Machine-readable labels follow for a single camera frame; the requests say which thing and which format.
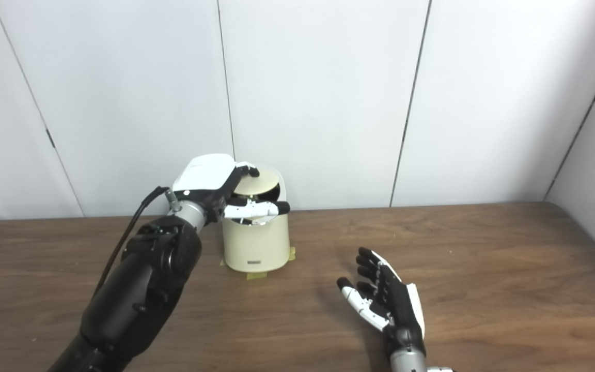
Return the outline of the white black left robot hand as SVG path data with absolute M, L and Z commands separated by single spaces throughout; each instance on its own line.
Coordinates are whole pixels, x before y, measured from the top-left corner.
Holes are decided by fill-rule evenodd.
M 205 225 L 222 219 L 262 225 L 279 215 L 288 214 L 290 203 L 284 200 L 257 200 L 236 197 L 236 188 L 246 179 L 259 180 L 259 167 L 236 162 L 224 153 L 193 158 L 168 191 L 170 215 L 185 221 L 195 212 L 192 223 Z

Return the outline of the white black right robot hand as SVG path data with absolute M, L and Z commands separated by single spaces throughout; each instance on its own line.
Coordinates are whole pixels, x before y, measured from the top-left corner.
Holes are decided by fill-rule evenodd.
M 425 321 L 416 285 L 404 283 L 380 254 L 359 247 L 356 285 L 346 277 L 337 280 L 341 294 L 363 320 L 384 337 L 388 356 L 396 351 L 427 355 Z

